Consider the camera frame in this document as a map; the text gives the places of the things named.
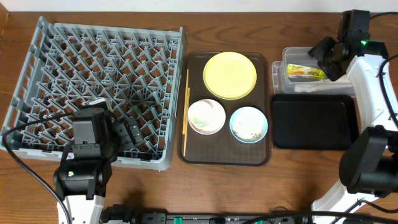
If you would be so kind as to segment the light blue bowl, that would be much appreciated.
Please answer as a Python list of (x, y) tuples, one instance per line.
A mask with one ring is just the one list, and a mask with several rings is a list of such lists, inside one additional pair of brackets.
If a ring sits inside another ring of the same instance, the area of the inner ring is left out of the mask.
[[(262, 135), (259, 137), (256, 141), (253, 142), (246, 142), (238, 139), (234, 134), (233, 134), (233, 124), (236, 121), (255, 121), (256, 123), (259, 123), (262, 125)], [(250, 106), (245, 106), (242, 108), (237, 109), (230, 117), (229, 120), (229, 128), (233, 136), (238, 140), (243, 143), (248, 143), (252, 144), (255, 142), (259, 142), (266, 134), (268, 131), (268, 120), (264, 113), (260, 111), (259, 109), (255, 107), (250, 107)]]

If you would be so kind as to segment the rice and nut scraps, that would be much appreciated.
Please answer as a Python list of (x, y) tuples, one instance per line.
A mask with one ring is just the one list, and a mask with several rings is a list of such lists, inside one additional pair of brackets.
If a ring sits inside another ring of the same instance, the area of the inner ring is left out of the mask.
[(262, 125), (255, 121), (236, 121), (233, 124), (233, 134), (242, 141), (256, 141), (262, 133)]

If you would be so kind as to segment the white cup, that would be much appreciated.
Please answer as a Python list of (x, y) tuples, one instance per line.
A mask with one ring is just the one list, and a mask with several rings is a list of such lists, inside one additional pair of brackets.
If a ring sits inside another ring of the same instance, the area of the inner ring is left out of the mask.
[(201, 127), (210, 122), (213, 108), (205, 101), (197, 101), (188, 108), (188, 120), (196, 127)]

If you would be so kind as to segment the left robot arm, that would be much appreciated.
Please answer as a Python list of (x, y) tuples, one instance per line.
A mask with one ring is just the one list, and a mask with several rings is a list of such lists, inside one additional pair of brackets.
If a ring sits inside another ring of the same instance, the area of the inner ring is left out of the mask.
[(74, 140), (54, 173), (59, 223), (139, 223), (128, 205), (104, 207), (111, 164), (125, 144), (143, 142), (133, 117), (117, 118), (104, 108), (85, 108), (73, 115)]

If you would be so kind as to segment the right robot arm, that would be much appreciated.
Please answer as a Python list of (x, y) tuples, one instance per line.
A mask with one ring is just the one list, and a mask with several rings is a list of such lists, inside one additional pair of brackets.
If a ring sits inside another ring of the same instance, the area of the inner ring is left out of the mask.
[(361, 134), (343, 154), (338, 182), (312, 203), (311, 223), (360, 220), (356, 211), (397, 192), (397, 98), (384, 42), (370, 39), (370, 12), (342, 13), (337, 39), (308, 51), (331, 81), (346, 75), (361, 118)]

